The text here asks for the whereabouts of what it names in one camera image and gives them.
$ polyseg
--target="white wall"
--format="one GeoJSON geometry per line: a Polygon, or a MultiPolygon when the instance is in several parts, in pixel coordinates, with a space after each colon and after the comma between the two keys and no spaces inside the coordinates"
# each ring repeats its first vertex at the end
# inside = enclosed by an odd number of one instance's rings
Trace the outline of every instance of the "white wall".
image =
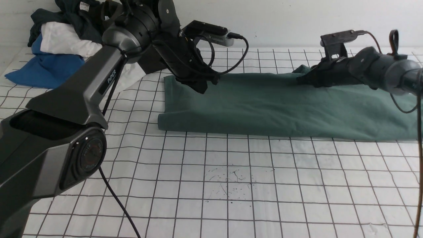
{"type": "MultiPolygon", "coordinates": [[[[391,29],[400,45],[423,46],[423,0],[174,0],[182,25],[192,20],[228,27],[252,47],[318,46],[322,34],[368,30],[388,46],[391,29]]],[[[0,45],[26,45],[38,8],[54,0],[0,0],[0,45]]],[[[368,36],[351,46],[372,44],[368,36]]]]}

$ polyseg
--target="black robotic arm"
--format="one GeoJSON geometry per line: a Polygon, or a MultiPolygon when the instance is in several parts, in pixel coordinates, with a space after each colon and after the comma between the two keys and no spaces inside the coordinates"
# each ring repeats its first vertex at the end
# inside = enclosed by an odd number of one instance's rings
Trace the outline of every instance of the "black robotic arm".
{"type": "Polygon", "coordinates": [[[121,2],[125,13],[105,31],[103,48],[60,87],[1,122],[0,238],[21,237],[38,200],[63,193],[99,169],[108,128],[99,104],[110,88],[113,93],[126,63],[154,47],[176,80],[204,93],[207,81],[216,84],[222,73],[203,61],[198,40],[230,46],[233,38],[243,38],[197,21],[181,29],[172,0],[121,2]]]}

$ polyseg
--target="robotic arm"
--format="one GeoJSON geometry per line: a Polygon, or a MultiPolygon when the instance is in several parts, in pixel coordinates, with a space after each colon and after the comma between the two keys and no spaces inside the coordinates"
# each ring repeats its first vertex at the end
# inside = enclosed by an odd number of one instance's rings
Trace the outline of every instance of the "robotic arm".
{"type": "Polygon", "coordinates": [[[325,49],[325,57],[308,74],[297,78],[297,82],[316,88],[365,84],[394,95],[421,95],[421,67],[417,62],[408,60],[407,55],[398,54],[397,30],[389,35],[392,53],[382,54],[376,41],[379,52],[374,47],[366,47],[354,57],[348,57],[344,43],[364,34],[371,35],[363,30],[349,30],[321,36],[320,44],[325,49]]]}
{"type": "Polygon", "coordinates": [[[172,0],[121,1],[126,14],[104,33],[104,47],[63,85],[1,122],[0,238],[21,237],[32,205],[98,170],[107,148],[103,129],[108,128],[99,104],[126,63],[137,62],[154,47],[177,81],[204,93],[207,81],[217,84],[227,72],[204,63],[196,48],[199,39],[224,46],[245,40],[197,21],[181,30],[172,0]]]}

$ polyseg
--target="white cloth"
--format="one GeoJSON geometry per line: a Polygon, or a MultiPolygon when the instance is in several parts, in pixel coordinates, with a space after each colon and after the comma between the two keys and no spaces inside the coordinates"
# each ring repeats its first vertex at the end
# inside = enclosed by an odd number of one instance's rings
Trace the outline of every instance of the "white cloth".
{"type": "Polygon", "coordinates": [[[72,54],[91,57],[102,48],[101,44],[81,40],[70,24],[47,22],[41,26],[41,51],[51,54],[72,54]]]}
{"type": "MultiPolygon", "coordinates": [[[[101,44],[89,40],[81,40],[74,27],[65,23],[48,22],[43,24],[41,26],[41,35],[43,37],[41,51],[46,53],[80,55],[87,61],[89,57],[95,55],[102,48],[101,44]]],[[[115,93],[117,94],[131,87],[145,74],[138,63],[125,65],[115,93]]]]}

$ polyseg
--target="black cable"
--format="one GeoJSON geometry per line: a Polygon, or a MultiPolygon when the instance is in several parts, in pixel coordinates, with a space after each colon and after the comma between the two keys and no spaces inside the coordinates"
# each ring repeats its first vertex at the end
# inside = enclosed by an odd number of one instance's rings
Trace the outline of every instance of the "black cable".
{"type": "MultiPolygon", "coordinates": [[[[127,59],[127,58],[125,58],[125,59],[124,59],[124,61],[122,61],[121,65],[120,65],[120,69],[119,69],[119,71],[118,71],[118,73],[117,73],[117,75],[116,75],[116,77],[115,77],[115,82],[114,82],[114,83],[113,83],[113,85],[112,85],[112,88],[111,88],[111,90],[110,90],[109,96],[107,97],[107,100],[106,100],[106,104],[104,105],[104,108],[103,108],[103,111],[102,111],[103,116],[105,116],[105,115],[106,115],[107,108],[109,107],[110,101],[112,100],[113,93],[115,92],[115,89],[116,89],[116,86],[117,86],[117,84],[118,84],[119,78],[121,77],[122,71],[123,71],[124,66],[125,66],[125,64],[127,63],[127,61],[128,61],[128,59],[127,59]]],[[[134,221],[132,220],[132,218],[131,218],[131,216],[129,215],[128,211],[126,210],[125,206],[124,206],[124,205],[122,204],[122,202],[119,200],[118,196],[116,196],[115,192],[113,191],[112,187],[110,186],[109,182],[107,181],[107,178],[106,178],[106,176],[104,175],[104,172],[103,172],[103,170],[102,170],[102,168],[101,168],[101,167],[99,168],[99,172],[100,172],[100,175],[101,175],[101,177],[102,177],[102,179],[103,179],[104,183],[106,184],[106,187],[109,189],[110,193],[111,193],[111,194],[112,194],[112,196],[115,198],[115,200],[118,202],[119,206],[122,208],[122,211],[124,211],[124,214],[126,215],[126,217],[128,218],[129,222],[131,223],[131,226],[132,226],[132,228],[134,229],[135,234],[137,235],[137,237],[138,237],[138,238],[141,238],[140,233],[138,232],[138,229],[137,229],[137,227],[136,227],[136,226],[135,226],[135,224],[134,224],[134,221]]]]}
{"type": "Polygon", "coordinates": [[[414,224],[414,236],[413,238],[417,238],[420,226],[420,216],[422,211],[422,199],[423,199],[423,152],[422,152],[422,117],[421,117],[421,79],[423,76],[423,69],[420,69],[417,72],[417,86],[418,92],[417,93],[417,137],[419,143],[419,202],[417,205],[417,215],[416,215],[416,223],[414,224]]]}
{"type": "Polygon", "coordinates": [[[232,70],[234,70],[236,67],[238,67],[238,65],[244,60],[244,58],[247,56],[247,53],[248,53],[248,49],[250,48],[250,45],[248,44],[248,40],[245,38],[245,37],[243,37],[243,36],[240,36],[240,35],[238,35],[237,36],[237,38],[236,39],[242,39],[242,40],[244,40],[244,42],[245,42],[245,45],[246,45],[246,48],[245,48],[245,52],[244,52],[244,54],[242,55],[242,57],[241,57],[241,59],[233,66],[233,67],[231,67],[230,69],[228,69],[228,70],[226,70],[226,71],[223,71],[223,72],[217,72],[216,74],[207,74],[207,73],[203,73],[203,72],[200,72],[200,71],[198,71],[198,70],[195,70],[195,69],[192,69],[187,63],[185,63],[167,44],[166,44],[166,42],[164,42],[164,41],[162,41],[162,40],[153,40],[152,42],[153,42],[153,44],[154,44],[154,42],[157,42],[157,43],[160,43],[160,44],[162,44],[162,45],[164,45],[166,48],[168,48],[171,52],[172,52],[172,54],[176,57],[176,59],[181,63],[181,64],[183,64],[185,67],[187,67],[188,69],[190,69],[192,72],[194,72],[194,73],[196,73],[196,74],[199,74],[199,75],[203,75],[203,76],[217,76],[217,75],[224,75],[224,74],[227,74],[227,73],[229,73],[230,71],[232,71],[232,70]]]}
{"type": "Polygon", "coordinates": [[[414,112],[416,109],[417,109],[417,105],[413,108],[413,109],[411,109],[411,110],[409,110],[409,111],[404,111],[399,105],[398,105],[398,103],[397,103],[397,101],[395,100],[395,98],[394,98],[394,95],[392,95],[392,94],[390,94],[391,95],[391,98],[392,98],[392,101],[394,102],[394,104],[395,104],[395,106],[402,112],[402,113],[405,113],[405,114],[409,114],[409,113],[412,113],[412,112],[414,112]]]}
{"type": "Polygon", "coordinates": [[[382,54],[382,50],[380,49],[379,42],[377,42],[376,37],[374,37],[374,35],[372,33],[368,32],[368,31],[366,31],[366,34],[370,35],[373,38],[374,42],[376,42],[377,49],[379,50],[379,53],[382,54]]]}

